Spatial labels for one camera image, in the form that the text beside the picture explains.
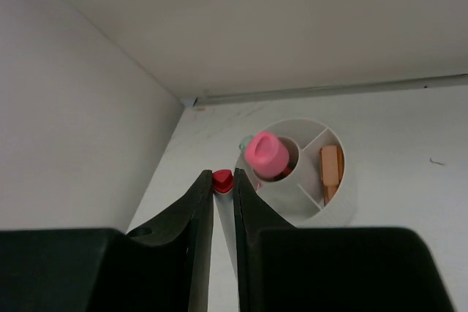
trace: round divided container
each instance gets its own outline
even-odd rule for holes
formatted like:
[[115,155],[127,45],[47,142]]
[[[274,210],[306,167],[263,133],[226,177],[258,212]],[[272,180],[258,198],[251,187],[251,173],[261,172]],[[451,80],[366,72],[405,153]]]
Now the round divided container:
[[[290,152],[294,170],[278,181],[264,180],[240,156],[235,164],[244,169],[260,198],[296,227],[343,227],[354,215],[357,187],[346,148],[327,126],[306,118],[283,120],[262,129],[274,133]],[[344,173],[335,196],[324,205],[320,180],[320,149],[339,145]]]

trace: pink lid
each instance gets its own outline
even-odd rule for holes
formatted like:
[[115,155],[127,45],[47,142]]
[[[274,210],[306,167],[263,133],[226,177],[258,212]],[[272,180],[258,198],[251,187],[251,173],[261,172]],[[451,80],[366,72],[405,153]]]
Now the pink lid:
[[260,132],[246,147],[245,159],[264,178],[274,178],[287,167],[290,154],[283,143],[270,132]]

